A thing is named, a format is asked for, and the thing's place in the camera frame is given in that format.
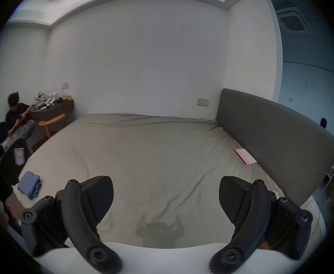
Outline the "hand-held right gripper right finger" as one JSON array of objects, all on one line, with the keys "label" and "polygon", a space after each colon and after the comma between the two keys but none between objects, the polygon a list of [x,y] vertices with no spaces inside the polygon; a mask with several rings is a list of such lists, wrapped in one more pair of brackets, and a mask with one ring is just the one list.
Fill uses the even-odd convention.
[{"label": "hand-held right gripper right finger", "polygon": [[235,272],[262,242],[288,258],[302,258],[310,239],[311,212],[287,197],[277,199],[263,180],[248,183],[235,176],[221,179],[219,202],[235,230],[230,243],[211,258],[211,272]]}]

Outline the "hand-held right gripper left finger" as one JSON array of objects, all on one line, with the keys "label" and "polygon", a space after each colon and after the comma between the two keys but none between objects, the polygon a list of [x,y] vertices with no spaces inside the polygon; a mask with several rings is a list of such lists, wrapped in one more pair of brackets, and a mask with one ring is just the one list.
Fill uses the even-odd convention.
[{"label": "hand-held right gripper left finger", "polygon": [[29,254],[37,258],[53,249],[62,249],[69,238],[95,270],[118,273],[122,261],[101,241],[97,230],[113,198],[109,176],[96,176],[81,183],[71,179],[55,197],[41,198],[21,213],[22,237]]}]

